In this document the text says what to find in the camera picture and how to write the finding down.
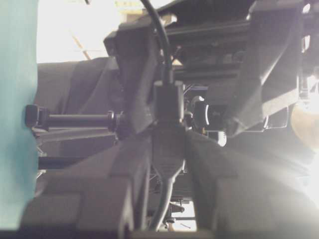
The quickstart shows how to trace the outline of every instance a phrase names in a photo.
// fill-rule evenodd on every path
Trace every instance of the teal panel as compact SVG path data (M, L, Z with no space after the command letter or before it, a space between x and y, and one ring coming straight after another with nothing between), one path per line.
M37 0L0 0L0 230L14 230L32 199L37 151L24 107L37 88Z

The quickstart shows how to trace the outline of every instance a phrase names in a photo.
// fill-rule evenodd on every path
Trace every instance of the metal rod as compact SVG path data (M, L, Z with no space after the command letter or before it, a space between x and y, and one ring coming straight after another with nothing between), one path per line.
M46 121L49 128L103 128L114 124L114 115L49 115Z
M113 132L107 129L65 129L53 132L37 134L36 142L38 145L53 141L73 140L82 138L96 138L112 136Z
M38 170L64 169L79 162L85 157L39 157Z

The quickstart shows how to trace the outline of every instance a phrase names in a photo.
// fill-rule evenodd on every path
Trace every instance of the cable connector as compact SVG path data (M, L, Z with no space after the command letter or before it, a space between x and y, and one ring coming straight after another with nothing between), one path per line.
M159 206L152 218L150 229L157 231L169 206L173 183L184 168L185 127L183 83L155 82L157 124L153 129L152 165L161 180Z

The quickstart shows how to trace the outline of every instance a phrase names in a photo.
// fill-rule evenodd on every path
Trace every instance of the black cable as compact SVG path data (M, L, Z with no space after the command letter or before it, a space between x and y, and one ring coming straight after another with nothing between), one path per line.
M172 76L172 62L171 62L171 53L170 53L170 46L167 34L165 32L165 29L160 21L160 16L158 12L153 8L149 0L141 0L143 3L145 9L148 11L152 22L155 26L155 29L159 36L159 43L163 49L163 55L164 55L164 77L163 77L163 84L173 84L174 78Z
M163 222L173 192L174 180L163 180L160 191L159 206L152 217L149 229L157 231Z

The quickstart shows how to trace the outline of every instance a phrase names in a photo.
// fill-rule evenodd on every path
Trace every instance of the metal bar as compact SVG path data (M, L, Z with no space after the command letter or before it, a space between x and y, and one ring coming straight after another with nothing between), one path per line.
M49 128L103 128L114 123L111 114L107 115L49 115L46 121Z
M202 27L180 27L167 29L171 45L203 45L212 42L232 43L247 41L249 21L212 24Z
M303 36L318 33L317 16L315 14L304 15ZM250 21L241 20L219 24L211 24L197 27L168 28L167 36L172 46L198 46L205 44L225 44L235 42L236 47L244 47L248 39Z
M175 218L176 219L176 221L194 221L194 220L196 220L196 218L195 217L178 217L178 218Z
M174 76L176 80L186 84L210 84L213 80L236 79L240 73L240 64L228 64L212 66L209 69L185 69L176 68Z
M36 142L38 145L41 145L43 143L53 141L96 138L112 135L114 135L114 133L108 131L107 129L65 129L37 134Z
M39 157L38 170L64 169L82 162L85 157Z
M131 232L128 236L129 239L213 239L214 236L210 231L197 231L185 233L173 232Z

